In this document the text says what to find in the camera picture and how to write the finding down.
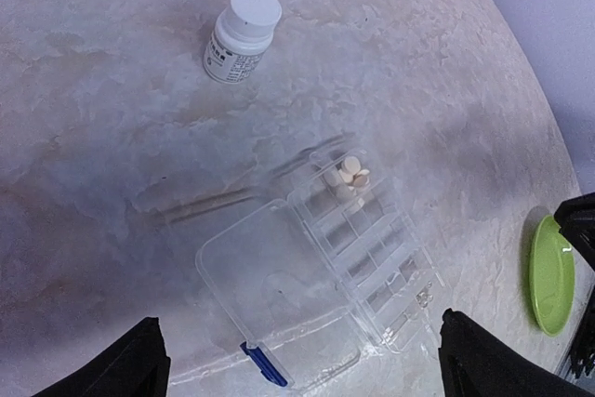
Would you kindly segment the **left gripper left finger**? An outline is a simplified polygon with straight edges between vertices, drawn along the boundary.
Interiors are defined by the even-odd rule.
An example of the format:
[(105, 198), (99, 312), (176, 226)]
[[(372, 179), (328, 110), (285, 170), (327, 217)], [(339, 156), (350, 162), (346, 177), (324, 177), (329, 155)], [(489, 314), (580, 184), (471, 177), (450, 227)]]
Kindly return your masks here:
[(170, 358), (156, 317), (146, 317), (88, 364), (39, 396), (165, 396)]

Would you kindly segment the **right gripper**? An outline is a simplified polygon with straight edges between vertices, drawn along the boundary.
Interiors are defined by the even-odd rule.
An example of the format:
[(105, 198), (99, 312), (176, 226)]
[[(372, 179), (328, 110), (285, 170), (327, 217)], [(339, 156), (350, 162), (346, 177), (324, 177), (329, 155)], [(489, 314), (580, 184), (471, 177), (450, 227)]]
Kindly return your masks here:
[[(594, 195), (562, 202), (553, 217), (560, 226), (559, 233), (594, 270)], [(594, 371), (594, 292), (589, 297), (569, 356), (575, 378), (589, 376)]]

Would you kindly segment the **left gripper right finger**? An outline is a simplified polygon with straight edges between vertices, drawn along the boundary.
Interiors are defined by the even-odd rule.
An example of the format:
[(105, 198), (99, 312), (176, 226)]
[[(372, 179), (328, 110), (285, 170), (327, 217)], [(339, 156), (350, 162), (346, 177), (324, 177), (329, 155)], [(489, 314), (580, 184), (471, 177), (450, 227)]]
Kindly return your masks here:
[(439, 361), (446, 396), (584, 396), (586, 391), (531, 363), (475, 323), (447, 309)]

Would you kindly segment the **clear plastic pill organizer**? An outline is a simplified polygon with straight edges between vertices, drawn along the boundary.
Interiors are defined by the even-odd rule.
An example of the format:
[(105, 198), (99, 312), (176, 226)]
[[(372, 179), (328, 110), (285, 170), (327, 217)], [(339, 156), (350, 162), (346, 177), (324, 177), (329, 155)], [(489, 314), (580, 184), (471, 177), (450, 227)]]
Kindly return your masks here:
[[(347, 155), (371, 171), (364, 207), (354, 214), (323, 180)], [(438, 345), (434, 309), (443, 281), (368, 149), (310, 153), (280, 197), (208, 240), (195, 265), (269, 394), (305, 394), (365, 351), (432, 355)]]

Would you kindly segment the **small white pill bottle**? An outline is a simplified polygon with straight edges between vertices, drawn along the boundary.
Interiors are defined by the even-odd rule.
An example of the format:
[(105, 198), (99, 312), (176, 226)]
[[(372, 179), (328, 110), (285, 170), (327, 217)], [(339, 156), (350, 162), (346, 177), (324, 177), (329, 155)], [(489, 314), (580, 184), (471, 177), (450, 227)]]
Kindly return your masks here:
[(270, 47), (282, 14), (278, 0), (229, 0), (205, 48), (206, 73), (231, 85), (250, 77)]

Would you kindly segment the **white bottle cap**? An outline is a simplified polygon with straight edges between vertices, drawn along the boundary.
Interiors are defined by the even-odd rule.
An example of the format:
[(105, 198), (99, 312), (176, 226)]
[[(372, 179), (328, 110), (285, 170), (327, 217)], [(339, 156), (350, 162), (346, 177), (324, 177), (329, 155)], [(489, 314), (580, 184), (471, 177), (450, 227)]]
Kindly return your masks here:
[(232, 39), (261, 42), (273, 37), (282, 14), (278, 0), (230, 0), (216, 29)]

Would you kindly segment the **green plate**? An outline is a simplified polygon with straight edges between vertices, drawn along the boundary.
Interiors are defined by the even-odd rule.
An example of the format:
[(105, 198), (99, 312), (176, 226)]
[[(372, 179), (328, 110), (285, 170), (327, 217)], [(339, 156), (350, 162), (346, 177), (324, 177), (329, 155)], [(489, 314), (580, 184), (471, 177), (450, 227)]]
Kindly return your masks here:
[(529, 261), (532, 309), (539, 328), (557, 337), (565, 328), (575, 293), (573, 246), (560, 233), (552, 215), (538, 223), (533, 235)]

